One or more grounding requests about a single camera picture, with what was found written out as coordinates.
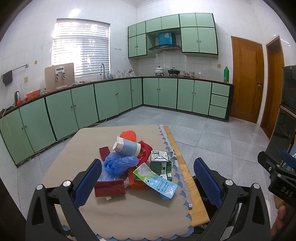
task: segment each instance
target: faucet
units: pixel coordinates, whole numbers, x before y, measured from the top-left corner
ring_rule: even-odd
[[[103,68],[104,68],[104,76],[103,76],[103,80],[105,80],[106,79],[106,76],[105,76],[105,65],[102,63],[101,64],[101,73],[100,73],[100,75],[102,75],[102,66],[103,66]]]

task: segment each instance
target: window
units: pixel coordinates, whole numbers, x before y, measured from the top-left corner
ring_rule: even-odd
[[[57,19],[53,33],[52,64],[74,63],[75,76],[97,74],[101,64],[110,72],[110,24]]]

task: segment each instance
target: white tiled wall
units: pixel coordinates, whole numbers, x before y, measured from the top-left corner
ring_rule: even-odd
[[[13,163],[3,139],[0,137],[0,178],[14,202],[20,209],[20,200],[17,188],[17,167]]]
[[[82,18],[110,23],[110,67],[126,73],[137,61],[128,59],[127,27],[136,22],[136,8],[121,0],[33,0],[13,21],[0,42],[0,73],[26,63],[28,68],[13,71],[13,82],[0,83],[0,109],[10,106],[14,92],[29,77],[26,92],[45,87],[44,68],[51,66],[52,32],[57,18]],[[87,76],[83,80],[97,80]]]
[[[252,0],[252,8],[255,12],[257,22],[259,24],[260,33],[263,39],[263,54],[264,54],[264,88],[263,97],[260,108],[260,113],[257,123],[260,124],[262,115],[264,112],[266,94],[267,94],[267,78],[268,78],[268,63],[267,63],[267,52],[266,44],[272,41],[277,36],[281,39],[281,46],[283,49],[285,65],[296,64],[296,43],[293,40],[290,32],[285,27],[279,16],[263,1],[263,0]]]
[[[241,0],[161,0],[146,3],[137,8],[137,22],[151,18],[191,12],[214,14],[217,28],[219,59],[187,57],[180,51],[160,53],[156,58],[138,60],[139,75],[154,75],[154,68],[166,70],[175,67],[185,72],[195,71],[200,78],[223,81],[225,66],[230,70],[232,83],[231,36],[246,38],[262,43],[262,37],[255,13],[249,1]]]

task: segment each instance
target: green bottle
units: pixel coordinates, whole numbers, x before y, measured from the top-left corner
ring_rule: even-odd
[[[229,83],[229,69],[227,68],[227,66],[224,69],[224,82]]]

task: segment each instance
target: red cloth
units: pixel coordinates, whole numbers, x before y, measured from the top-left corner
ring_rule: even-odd
[[[102,161],[105,161],[106,157],[110,154],[109,147],[105,146],[99,149]]]
[[[124,195],[126,189],[123,179],[119,179],[107,182],[96,182],[94,185],[94,193],[96,197],[117,196]]]
[[[140,160],[137,167],[139,167],[141,164],[146,162],[151,154],[152,147],[146,144],[143,141],[139,141],[138,143],[141,144],[141,151],[140,154],[137,156],[138,159]]]

